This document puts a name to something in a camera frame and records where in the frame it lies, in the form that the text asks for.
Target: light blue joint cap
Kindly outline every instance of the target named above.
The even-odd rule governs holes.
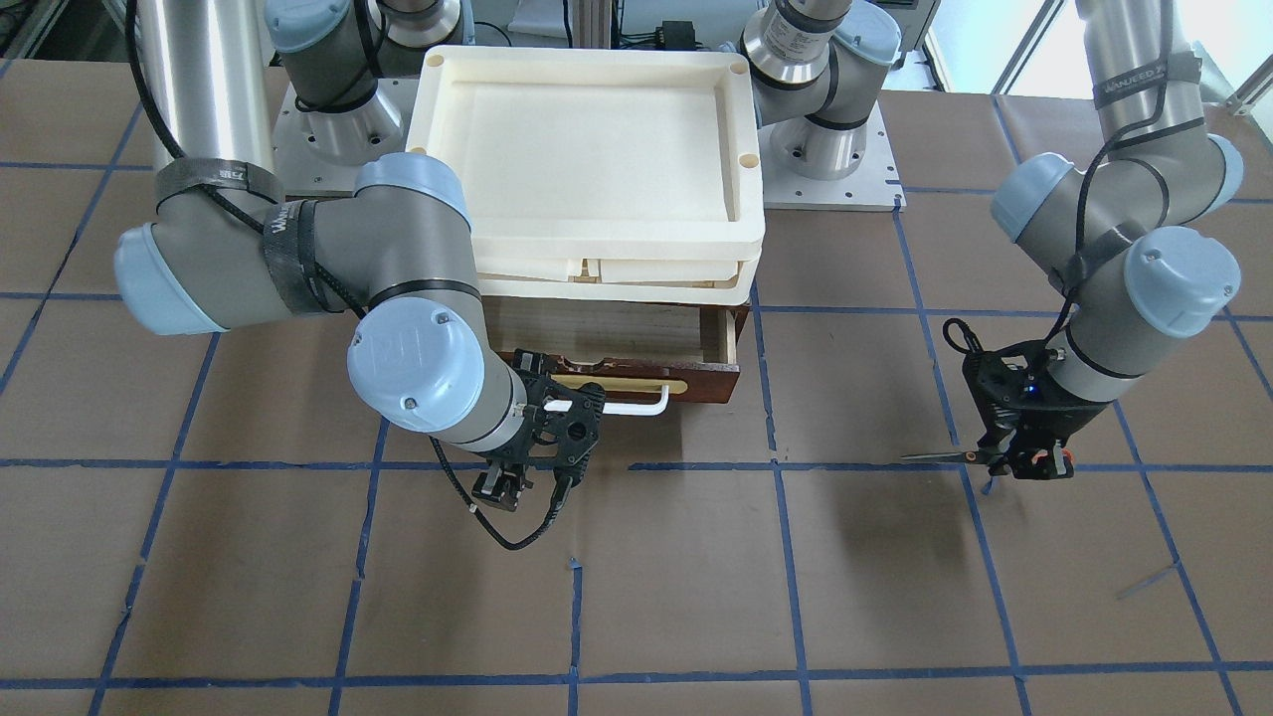
[[[1211,206],[1207,206],[1206,211],[1199,214],[1200,217],[1228,204],[1228,200],[1237,194],[1237,189],[1242,186],[1242,178],[1246,176],[1246,163],[1242,162],[1242,153],[1234,147],[1232,141],[1218,134],[1208,134],[1207,138],[1220,148],[1220,153],[1225,157],[1225,181],[1220,185],[1220,194],[1216,195],[1216,200],[1211,203]]]
[[[396,152],[364,164],[354,181],[354,196],[368,186],[397,186],[419,191],[458,211],[470,229],[474,226],[460,177],[446,163],[426,154]]]
[[[172,274],[155,246],[153,224],[120,236],[115,250],[115,283],[132,317],[158,335],[222,333],[225,329],[204,313]]]
[[[1171,338],[1189,338],[1237,296],[1242,271],[1214,238],[1186,227],[1160,227],[1127,250],[1123,279],[1147,324]]]
[[[284,55],[313,47],[349,13],[351,0],[267,0],[265,27]]]
[[[897,61],[897,48],[901,47],[901,28],[883,8],[854,3],[840,27],[835,28],[835,38],[858,57],[891,66]]]
[[[1049,152],[1026,159],[1003,180],[990,201],[990,215],[1012,243],[1021,238],[1048,195],[1073,168],[1073,162]]]
[[[447,306],[419,296],[381,303],[354,330],[349,382],[395,426],[435,433],[465,419],[486,362],[477,335]]]

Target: white mounting plate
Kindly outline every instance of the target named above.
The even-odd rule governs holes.
[[[839,181],[819,181],[788,169],[774,155],[769,135],[774,125],[760,130],[760,168],[765,182],[765,209],[822,209],[836,211],[892,211],[897,201],[906,206],[906,194],[897,178],[892,144],[876,103],[867,120],[867,145],[858,169]]]
[[[406,127],[411,126],[415,110],[418,79],[382,79],[381,90],[402,113],[402,139],[386,153],[401,152],[406,147]],[[288,196],[349,196],[354,192],[354,180],[363,168],[332,164],[309,149],[309,134],[297,111],[297,90],[288,85],[283,108],[274,124],[274,167]]]

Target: metal pole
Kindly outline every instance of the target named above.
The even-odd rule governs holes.
[[[1039,14],[1026,28],[1025,37],[1017,45],[1012,57],[1008,60],[1007,66],[1003,68],[1003,74],[994,83],[994,88],[990,89],[990,94],[1007,94],[1012,90],[1012,85],[1017,83],[1021,73],[1026,69],[1026,62],[1034,56],[1035,50],[1043,43],[1043,38],[1051,29],[1051,24],[1057,22],[1060,17],[1060,10],[1066,6],[1066,0],[1044,0],[1041,8],[1039,8]]]
[[[181,148],[272,172],[256,3],[144,0],[141,24],[150,92]],[[169,162],[157,147],[155,169]]]
[[[1242,87],[1225,101],[1225,107],[1230,113],[1245,117],[1270,89],[1273,89],[1273,55],[1269,55],[1264,64],[1246,78]]]

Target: black strap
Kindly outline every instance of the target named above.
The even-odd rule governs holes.
[[[1138,92],[1152,89],[1169,80],[1198,84],[1202,82],[1202,60],[1193,52],[1172,52],[1167,61],[1153,60],[1148,65],[1128,70],[1092,87],[1096,108],[1108,107]]]
[[[283,182],[269,171],[248,162],[201,157],[182,157],[155,175],[155,204],[163,204],[196,186],[237,189],[271,204],[283,199]]]
[[[340,313],[327,302],[314,257],[314,210],[318,203],[289,201],[275,206],[265,222],[261,254],[279,297],[293,312]]]
[[[826,99],[822,101],[822,106],[819,107],[816,112],[813,112],[815,115],[825,112],[826,108],[830,107],[833,102],[835,102],[835,90],[840,88],[840,54],[836,52],[835,48],[833,47],[827,55],[829,56],[826,59],[826,69],[830,73],[829,76],[831,82],[827,84]]]
[[[384,11],[384,5],[379,6],[381,13]],[[372,19],[370,13],[367,11],[367,3],[354,3],[354,19],[358,25],[358,36],[363,41],[363,56],[367,57],[367,69],[370,70],[372,76],[384,76],[384,70],[381,68],[379,57],[377,57],[376,42],[372,38]],[[383,15],[381,22],[388,22]]]
[[[1132,242],[1142,236],[1144,236],[1143,227],[1136,222],[1127,222],[1092,241],[1085,241],[1083,250],[1071,256],[1062,269],[1060,285],[1057,289],[1062,296],[1071,296],[1071,292],[1087,283],[1087,279],[1092,278],[1097,269],[1125,251],[1132,246]]]
[[[1074,343],[1074,334],[1069,333],[1069,326],[1066,326],[1066,339],[1069,341],[1069,347],[1074,350],[1074,355],[1077,355],[1078,359],[1082,361],[1088,368],[1096,371],[1097,373],[1100,373],[1102,376],[1109,376],[1111,378],[1119,378],[1119,380],[1123,380],[1123,381],[1134,381],[1136,378],[1138,378],[1138,377],[1141,377],[1141,376],[1144,375],[1144,373],[1139,373],[1139,375],[1133,376],[1133,375],[1129,375],[1129,373],[1119,373],[1119,372],[1111,371],[1111,369],[1109,369],[1109,368],[1106,368],[1106,367],[1096,363],[1095,361],[1092,361],[1091,358],[1088,358],[1086,353],[1083,353],[1082,350],[1080,350],[1078,344]]]
[[[1189,130],[1192,130],[1194,127],[1200,127],[1200,126],[1203,126],[1206,124],[1207,124],[1206,118],[1198,117],[1197,120],[1189,120],[1188,122],[1181,122],[1181,124],[1179,124],[1176,126],[1171,126],[1171,127],[1167,127],[1167,129],[1160,129],[1158,131],[1151,131],[1150,134],[1142,134],[1141,136],[1133,136],[1132,139],[1124,139],[1123,141],[1119,141],[1118,144],[1111,144],[1110,145],[1110,153],[1113,154],[1114,152],[1118,152],[1119,149],[1127,149],[1128,147],[1136,147],[1137,144],[1146,144],[1146,143],[1153,141],[1156,139],[1165,139],[1165,138],[1169,138],[1169,136],[1171,136],[1174,134],[1180,134],[1183,131],[1189,131]]]
[[[377,293],[367,303],[369,308],[376,308],[381,303],[384,303],[395,296],[402,296],[404,293],[415,293],[418,290],[458,290],[460,293],[467,293],[477,301],[481,301],[481,293],[462,282],[451,279],[416,279],[410,282],[402,282],[400,284],[391,285],[384,290]]]
[[[831,120],[824,120],[822,117],[819,117],[816,115],[805,115],[805,118],[822,129],[830,129],[835,131],[849,131],[850,129],[858,129],[859,126],[867,124],[867,120],[869,120],[871,116],[867,115],[866,117],[862,117],[855,122],[833,122]]]

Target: white tray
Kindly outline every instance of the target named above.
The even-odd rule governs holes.
[[[676,301],[680,285],[713,302],[704,294],[719,284],[719,302],[746,299],[742,276],[722,274],[731,262],[754,273],[764,238],[751,80],[738,55],[437,47],[406,145],[463,182],[488,288],[527,279],[578,284],[560,297]],[[523,271],[517,260],[533,261]],[[614,292],[597,288],[611,285],[606,260],[621,279]],[[633,264],[663,260],[676,262],[666,274]],[[647,284],[657,298],[638,290]]]

